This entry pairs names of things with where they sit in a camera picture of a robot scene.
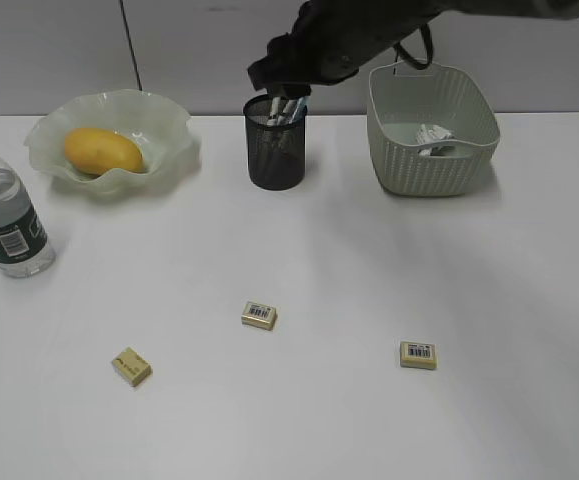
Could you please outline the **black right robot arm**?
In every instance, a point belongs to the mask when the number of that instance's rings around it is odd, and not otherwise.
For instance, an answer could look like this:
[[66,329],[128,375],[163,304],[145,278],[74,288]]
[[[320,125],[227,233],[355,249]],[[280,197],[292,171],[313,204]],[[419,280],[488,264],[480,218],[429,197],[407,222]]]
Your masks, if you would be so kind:
[[305,1],[289,32],[247,68],[254,90],[299,99],[333,86],[389,48],[424,70],[435,50],[430,22],[445,12],[548,20],[579,18],[579,1]]

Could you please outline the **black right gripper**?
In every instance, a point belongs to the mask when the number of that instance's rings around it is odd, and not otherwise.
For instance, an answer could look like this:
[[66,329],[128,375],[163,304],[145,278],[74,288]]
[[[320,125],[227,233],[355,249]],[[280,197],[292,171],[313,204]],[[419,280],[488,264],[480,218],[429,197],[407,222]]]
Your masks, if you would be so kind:
[[342,62],[341,74],[325,74],[322,65],[313,59],[309,50],[303,51],[292,34],[272,38],[266,55],[247,68],[256,92],[265,91],[269,97],[297,100],[308,97],[312,87],[334,86],[356,76],[358,67]]

